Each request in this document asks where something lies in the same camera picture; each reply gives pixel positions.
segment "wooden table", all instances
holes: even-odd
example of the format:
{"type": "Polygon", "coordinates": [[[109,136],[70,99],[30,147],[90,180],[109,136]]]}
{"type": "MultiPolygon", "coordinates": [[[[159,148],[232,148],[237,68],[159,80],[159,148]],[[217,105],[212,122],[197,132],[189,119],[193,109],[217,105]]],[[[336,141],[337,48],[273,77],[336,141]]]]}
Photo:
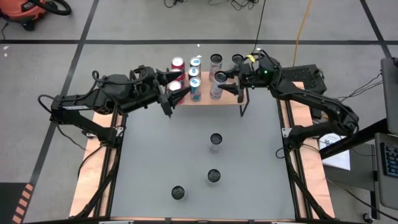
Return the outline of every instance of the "wooden table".
{"type": "MultiPolygon", "coordinates": [[[[302,83],[296,83],[297,86],[303,88],[302,83]]],[[[227,94],[223,93],[223,97],[230,97],[227,94]]],[[[285,127],[289,127],[287,110],[285,106],[285,102],[281,101],[282,107],[282,116],[285,122],[285,127]]],[[[310,109],[308,106],[305,106],[301,103],[297,103],[295,101],[291,101],[291,108],[293,113],[294,123],[296,125],[309,126],[312,125],[312,118],[310,114],[310,109]]],[[[93,117],[93,121],[102,125],[109,126],[111,124],[111,115],[103,116],[99,114],[95,114],[93,117]]],[[[307,139],[305,144],[318,148],[317,141],[314,139],[307,139]]],[[[88,156],[93,150],[99,147],[100,143],[97,139],[89,139],[86,146],[85,157],[88,156]]],[[[70,216],[76,215],[80,212],[86,203],[91,199],[96,189],[98,188],[98,183],[100,181],[101,169],[104,161],[104,152],[105,149],[101,149],[97,154],[95,154],[92,158],[90,158],[86,164],[83,166],[80,172],[80,178],[78,180],[75,197],[72,202],[72,207],[70,210],[70,216]]],[[[303,146],[300,150],[302,157],[302,165],[305,174],[305,180],[307,183],[307,188],[317,200],[319,205],[326,211],[327,214],[334,217],[334,211],[331,204],[330,194],[328,190],[328,186],[326,183],[325,173],[323,171],[322,160],[320,159],[319,153],[314,150],[309,149],[307,146],[303,146]]],[[[292,160],[294,161],[294,154],[290,155],[292,160]]],[[[112,166],[112,161],[109,163],[108,169],[112,166]]],[[[300,209],[301,217],[305,218],[305,207],[303,201],[303,195],[299,188],[296,186],[297,198],[298,198],[298,206],[300,209]]],[[[105,191],[103,195],[103,202],[107,202],[109,194],[109,188],[105,191]]],[[[103,203],[100,209],[100,215],[105,215],[106,204],[103,203]]],[[[151,218],[151,217],[114,217],[114,220],[165,220],[164,218],[151,218]]],[[[186,220],[186,221],[194,221],[196,219],[192,218],[172,218],[172,220],[186,220]]]]}

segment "soda can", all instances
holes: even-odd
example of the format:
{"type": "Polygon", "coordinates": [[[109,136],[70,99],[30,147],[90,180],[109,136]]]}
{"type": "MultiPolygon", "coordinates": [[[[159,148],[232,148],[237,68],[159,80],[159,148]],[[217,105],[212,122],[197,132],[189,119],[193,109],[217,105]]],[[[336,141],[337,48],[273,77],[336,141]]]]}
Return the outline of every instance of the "soda can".
{"type": "Polygon", "coordinates": [[[223,58],[219,54],[213,54],[210,57],[210,72],[209,72],[209,80],[211,82],[214,81],[214,74],[222,69],[223,66],[223,58]]]}
{"type": "Polygon", "coordinates": [[[200,78],[199,69],[196,67],[190,67],[188,70],[188,78],[189,80],[191,80],[191,78],[200,78]]]}
{"type": "Polygon", "coordinates": [[[210,152],[217,153],[221,148],[221,142],[223,141],[223,137],[218,134],[214,133],[210,136],[210,152]]]}
{"type": "Polygon", "coordinates": [[[181,57],[175,57],[172,60],[172,69],[179,69],[182,72],[182,79],[185,79],[185,62],[184,59],[181,57]]]}
{"type": "MultiPolygon", "coordinates": [[[[170,91],[181,90],[181,88],[182,88],[182,85],[181,85],[181,83],[179,81],[174,80],[174,81],[169,83],[169,90],[170,91]]],[[[184,102],[184,98],[182,98],[179,101],[179,104],[182,104],[183,102],[184,102]]]]}
{"type": "Polygon", "coordinates": [[[219,100],[221,94],[223,94],[223,89],[218,87],[218,85],[224,85],[226,83],[226,75],[224,72],[218,71],[214,76],[214,82],[211,84],[210,98],[213,100],[219,100]]]}
{"type": "Polygon", "coordinates": [[[201,84],[201,81],[199,78],[191,78],[189,80],[189,85],[191,87],[191,100],[192,101],[200,101],[200,97],[201,97],[200,84],[201,84]]]}
{"type": "MultiPolygon", "coordinates": [[[[171,69],[171,72],[181,72],[181,69],[179,68],[173,68],[171,69]]],[[[182,73],[179,77],[177,77],[174,81],[178,81],[181,83],[181,86],[184,86],[184,73],[182,73]]]]}
{"type": "Polygon", "coordinates": [[[199,70],[201,70],[201,60],[198,57],[193,57],[189,60],[189,64],[191,67],[196,67],[199,68],[199,70]]]}
{"type": "Polygon", "coordinates": [[[234,64],[234,67],[238,67],[243,63],[243,56],[240,54],[236,54],[232,56],[232,62],[234,64]]]}

